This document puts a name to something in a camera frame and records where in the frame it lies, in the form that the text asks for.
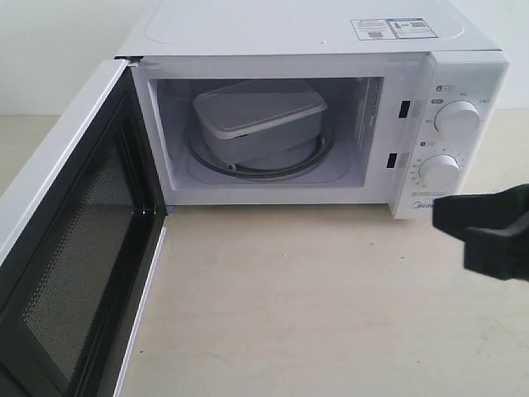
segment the white microwave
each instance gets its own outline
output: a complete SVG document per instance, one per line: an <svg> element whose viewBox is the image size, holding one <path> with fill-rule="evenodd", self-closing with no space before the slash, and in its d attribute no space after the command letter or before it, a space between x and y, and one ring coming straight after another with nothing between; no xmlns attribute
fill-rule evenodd
<svg viewBox="0 0 529 397"><path fill-rule="evenodd" d="M444 0L155 4L0 198L0 390L118 394L174 207L430 216L507 68Z"/></svg>

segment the open microwave door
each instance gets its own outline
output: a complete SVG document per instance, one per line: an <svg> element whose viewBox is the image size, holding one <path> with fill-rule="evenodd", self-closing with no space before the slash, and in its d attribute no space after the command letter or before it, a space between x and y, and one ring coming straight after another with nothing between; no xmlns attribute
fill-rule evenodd
<svg viewBox="0 0 529 397"><path fill-rule="evenodd" d="M0 198L0 395L118 393L164 216L131 71L106 61Z"/></svg>

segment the barcode sticker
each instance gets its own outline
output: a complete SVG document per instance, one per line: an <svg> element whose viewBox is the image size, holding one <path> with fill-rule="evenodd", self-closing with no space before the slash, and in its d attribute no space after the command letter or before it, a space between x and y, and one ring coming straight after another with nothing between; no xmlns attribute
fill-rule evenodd
<svg viewBox="0 0 529 397"><path fill-rule="evenodd" d="M436 39L436 33L422 18L388 19L391 30L398 39Z"/></svg>
<svg viewBox="0 0 529 397"><path fill-rule="evenodd" d="M396 40L385 19L355 19L350 22L355 29L358 40Z"/></svg>

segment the brand logo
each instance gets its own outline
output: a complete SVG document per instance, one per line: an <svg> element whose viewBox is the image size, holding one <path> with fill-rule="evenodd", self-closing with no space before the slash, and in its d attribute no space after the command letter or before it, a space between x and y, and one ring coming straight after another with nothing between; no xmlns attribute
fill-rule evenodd
<svg viewBox="0 0 529 397"><path fill-rule="evenodd" d="M420 201L416 201L415 203L413 203L412 205L412 208L413 209L419 209L419 208L433 208L433 204L432 203L421 203Z"/></svg>

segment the timer knob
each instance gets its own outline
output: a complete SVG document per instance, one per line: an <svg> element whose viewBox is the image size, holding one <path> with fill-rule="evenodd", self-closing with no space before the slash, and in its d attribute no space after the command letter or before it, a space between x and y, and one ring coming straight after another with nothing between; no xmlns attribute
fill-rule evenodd
<svg viewBox="0 0 529 397"><path fill-rule="evenodd" d="M436 130L444 136L472 134L479 129L481 117L476 107L467 101L452 102L436 116Z"/></svg>
<svg viewBox="0 0 529 397"><path fill-rule="evenodd" d="M442 190L457 182L460 167L451 155L435 155L422 163L419 176L429 189Z"/></svg>

